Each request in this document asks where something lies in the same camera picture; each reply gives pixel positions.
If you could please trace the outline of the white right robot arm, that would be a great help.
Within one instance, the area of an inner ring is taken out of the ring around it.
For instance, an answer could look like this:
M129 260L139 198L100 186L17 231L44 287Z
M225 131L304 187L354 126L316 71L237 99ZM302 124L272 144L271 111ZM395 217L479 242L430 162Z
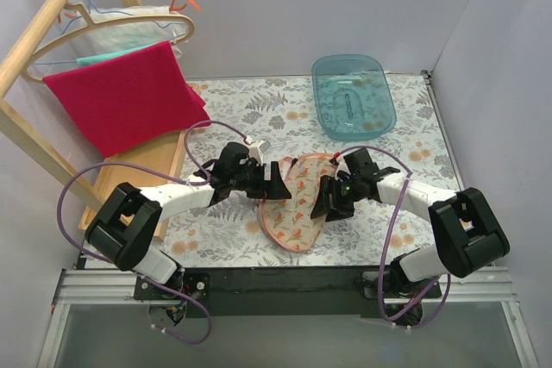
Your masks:
M345 220L354 216L357 202L372 200L431 225L432 245L395 258L376 277L382 291L407 297L419 290L422 281L446 274L464 278L511 250L480 190L453 191L421 183L404 169L379 167L365 147L337 153L330 162L337 170L321 177L312 219Z

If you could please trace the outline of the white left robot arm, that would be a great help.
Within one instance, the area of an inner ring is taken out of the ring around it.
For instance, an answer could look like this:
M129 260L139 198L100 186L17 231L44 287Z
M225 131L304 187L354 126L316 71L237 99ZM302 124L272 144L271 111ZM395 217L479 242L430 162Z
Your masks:
M117 269L153 280L162 297L177 297L184 287L181 265L152 245L158 223L211 207L233 191L258 200L290 199L279 163L263 160L269 147L266 140L230 142L184 180L142 188L119 184L86 229L86 241Z

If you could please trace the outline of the peach floral mesh laundry bag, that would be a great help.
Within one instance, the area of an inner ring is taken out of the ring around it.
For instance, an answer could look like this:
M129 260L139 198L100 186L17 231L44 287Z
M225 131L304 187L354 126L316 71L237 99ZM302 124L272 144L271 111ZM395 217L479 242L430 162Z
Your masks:
M292 197L286 200L263 200L258 218L264 233L280 247L293 253L312 248L323 231L325 217L311 218L320 179L334 175L336 166L330 153L307 153L296 159L284 157L279 169Z

